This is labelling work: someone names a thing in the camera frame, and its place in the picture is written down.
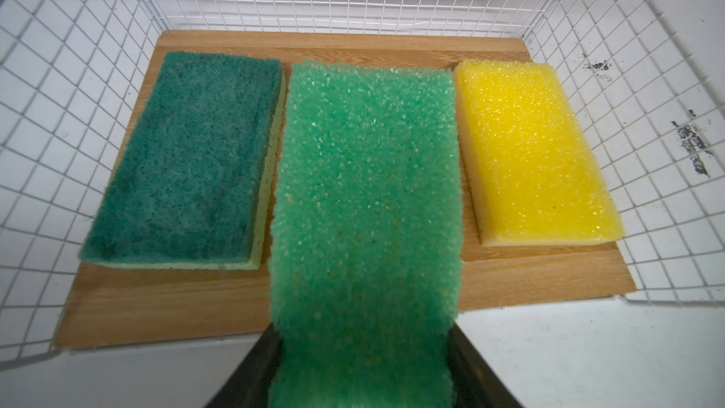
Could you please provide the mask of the dark green sponge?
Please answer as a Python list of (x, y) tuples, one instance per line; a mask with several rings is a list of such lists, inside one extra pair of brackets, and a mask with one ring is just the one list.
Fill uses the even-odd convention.
[(285, 87), (279, 60), (167, 53), (80, 260), (258, 268)]

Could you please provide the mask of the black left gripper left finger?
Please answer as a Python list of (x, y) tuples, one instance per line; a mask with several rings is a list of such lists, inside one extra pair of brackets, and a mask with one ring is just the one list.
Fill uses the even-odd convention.
[(282, 341), (269, 324), (206, 408), (263, 408), (269, 404), (269, 391), (279, 369)]

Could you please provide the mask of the yellow sponge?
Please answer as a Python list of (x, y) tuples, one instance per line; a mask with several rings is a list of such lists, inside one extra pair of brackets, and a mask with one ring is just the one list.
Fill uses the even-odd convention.
[(602, 170), (551, 66), (464, 60), (454, 78), (483, 246), (591, 246), (624, 236)]

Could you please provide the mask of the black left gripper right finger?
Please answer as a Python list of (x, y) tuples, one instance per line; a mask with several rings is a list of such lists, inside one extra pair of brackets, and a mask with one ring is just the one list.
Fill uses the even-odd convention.
[(447, 337), (447, 366), (454, 407), (523, 408), (457, 324)]

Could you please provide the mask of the light green sponge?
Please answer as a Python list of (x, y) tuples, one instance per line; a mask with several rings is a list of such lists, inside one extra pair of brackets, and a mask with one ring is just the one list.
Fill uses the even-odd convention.
[(272, 407), (449, 407), (463, 194), (453, 75), (294, 66), (271, 224)]

